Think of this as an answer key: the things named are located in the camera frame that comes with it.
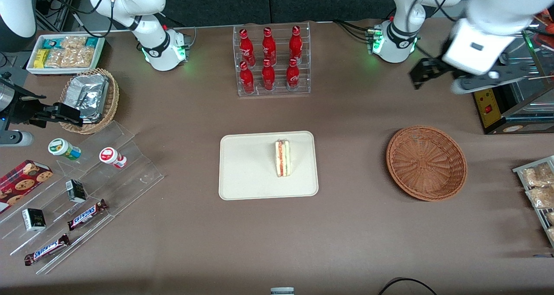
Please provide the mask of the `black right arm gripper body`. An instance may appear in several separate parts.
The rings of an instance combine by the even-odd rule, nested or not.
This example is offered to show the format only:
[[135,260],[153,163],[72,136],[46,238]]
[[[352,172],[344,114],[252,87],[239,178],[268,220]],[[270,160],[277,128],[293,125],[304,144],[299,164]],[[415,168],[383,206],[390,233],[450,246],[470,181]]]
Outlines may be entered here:
[[48,105],[40,102],[46,98],[43,95],[38,97],[24,95],[16,92],[8,106],[8,124],[34,125],[46,128],[47,122],[55,123]]

